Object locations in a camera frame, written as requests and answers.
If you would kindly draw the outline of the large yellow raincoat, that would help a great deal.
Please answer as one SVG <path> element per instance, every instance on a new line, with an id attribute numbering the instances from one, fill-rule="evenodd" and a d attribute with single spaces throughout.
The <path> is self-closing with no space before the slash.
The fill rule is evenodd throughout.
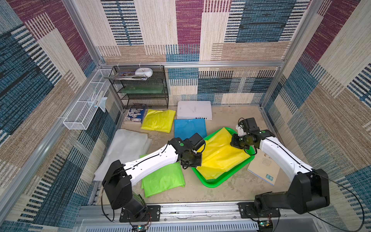
<path id="1" fill-rule="evenodd" d="M 244 150 L 230 145 L 233 134 L 236 134 L 235 130 L 221 128 L 204 139 L 206 148 L 199 149 L 202 152 L 202 165 L 196 170 L 205 180 L 214 181 L 251 158 Z"/>

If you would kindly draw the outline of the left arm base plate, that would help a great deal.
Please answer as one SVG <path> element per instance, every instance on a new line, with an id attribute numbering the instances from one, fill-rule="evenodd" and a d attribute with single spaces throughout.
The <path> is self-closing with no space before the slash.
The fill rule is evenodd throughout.
<path id="1" fill-rule="evenodd" d="M 160 205 L 148 205 L 145 210 L 142 210 L 138 214 L 132 214 L 127 209 L 122 208 L 120 213 L 119 222 L 158 222 L 160 220 L 161 206 Z"/>

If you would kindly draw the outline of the green plastic basket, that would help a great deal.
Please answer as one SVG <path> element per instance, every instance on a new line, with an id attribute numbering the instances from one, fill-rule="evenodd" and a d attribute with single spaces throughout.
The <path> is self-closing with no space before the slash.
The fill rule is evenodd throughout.
<path id="1" fill-rule="evenodd" d="M 230 145 L 232 136 L 237 134 L 231 128 L 221 128 L 204 138 L 206 148 L 199 149 L 203 154 L 202 165 L 192 169 L 204 186 L 218 187 L 254 159 L 257 153 L 254 147 L 238 149 Z"/>

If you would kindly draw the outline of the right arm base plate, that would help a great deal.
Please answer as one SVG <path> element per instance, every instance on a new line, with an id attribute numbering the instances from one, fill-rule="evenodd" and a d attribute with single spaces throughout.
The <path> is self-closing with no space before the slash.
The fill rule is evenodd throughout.
<path id="1" fill-rule="evenodd" d="M 240 202 L 237 204 L 241 218 L 279 218 L 281 213 L 278 209 L 258 209 L 254 202 Z"/>

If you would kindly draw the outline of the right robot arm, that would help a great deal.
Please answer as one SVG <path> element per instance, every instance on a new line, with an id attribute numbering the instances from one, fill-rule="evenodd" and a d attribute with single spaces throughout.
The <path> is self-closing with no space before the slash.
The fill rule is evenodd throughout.
<path id="1" fill-rule="evenodd" d="M 300 160 L 269 130 L 248 132 L 243 136 L 233 134 L 231 146 L 260 149 L 280 166 L 290 180 L 287 191 L 256 195 L 253 206 L 255 213 L 282 208 L 301 215 L 330 205 L 328 174 Z"/>

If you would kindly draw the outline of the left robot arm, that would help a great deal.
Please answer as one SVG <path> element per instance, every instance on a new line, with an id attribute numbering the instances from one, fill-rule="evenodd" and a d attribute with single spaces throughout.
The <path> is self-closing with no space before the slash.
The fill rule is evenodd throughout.
<path id="1" fill-rule="evenodd" d="M 201 166 L 202 152 L 199 149 L 204 150 L 205 147 L 205 140 L 195 133 L 185 140 L 173 138 L 159 150 L 135 161 L 114 161 L 102 181 L 111 208 L 114 211 L 124 209 L 135 220 L 146 219 L 148 207 L 144 199 L 132 191 L 132 187 L 169 164 L 179 162 L 183 169 Z"/>

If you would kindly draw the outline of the lime green raincoat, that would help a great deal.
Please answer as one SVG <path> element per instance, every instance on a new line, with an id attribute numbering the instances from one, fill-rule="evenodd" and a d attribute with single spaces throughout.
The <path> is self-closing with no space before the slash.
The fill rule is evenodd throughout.
<path id="1" fill-rule="evenodd" d="M 166 165 L 142 179 L 141 188 L 145 197 L 157 195 L 164 191 L 184 187 L 185 179 L 181 165 L 177 163 Z"/>

